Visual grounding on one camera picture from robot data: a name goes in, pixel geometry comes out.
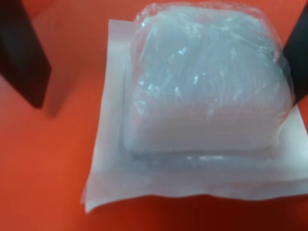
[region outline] black object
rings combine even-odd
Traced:
[[[283,52],[290,64],[297,103],[308,94],[308,2]]]
[[[0,72],[34,107],[43,105],[51,67],[21,0],[0,0]]]

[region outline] orange surface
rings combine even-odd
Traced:
[[[132,20],[149,0],[24,0],[52,65],[33,109],[0,77],[0,230],[308,230],[308,196],[241,202],[144,197],[84,214],[103,91],[108,19]],[[285,42],[305,0],[246,0]],[[300,103],[308,125],[308,98]]]

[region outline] package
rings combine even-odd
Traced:
[[[275,145],[294,98],[266,21],[223,3],[145,8],[130,54],[125,146],[145,154]]]
[[[307,193],[308,135],[258,9],[152,4],[110,21],[86,211],[142,195]]]

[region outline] orange tabletop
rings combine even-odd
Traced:
[[[286,42],[305,0],[240,0],[257,6]],[[308,230],[308,197],[243,202],[147,196],[80,203],[104,85],[108,19],[133,20],[150,0],[24,0],[52,65],[42,110],[0,77],[0,230]],[[308,125],[308,98],[299,108]]]

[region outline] white package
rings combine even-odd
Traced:
[[[86,212],[144,196],[210,194],[263,200],[308,193],[308,135],[298,107],[290,112],[279,146],[253,156],[182,155],[136,158],[121,144],[125,55],[134,24],[109,21],[105,86],[93,160],[84,193]]]
[[[133,152],[261,150],[293,103],[281,43],[255,8],[152,4],[136,18],[125,147]]]

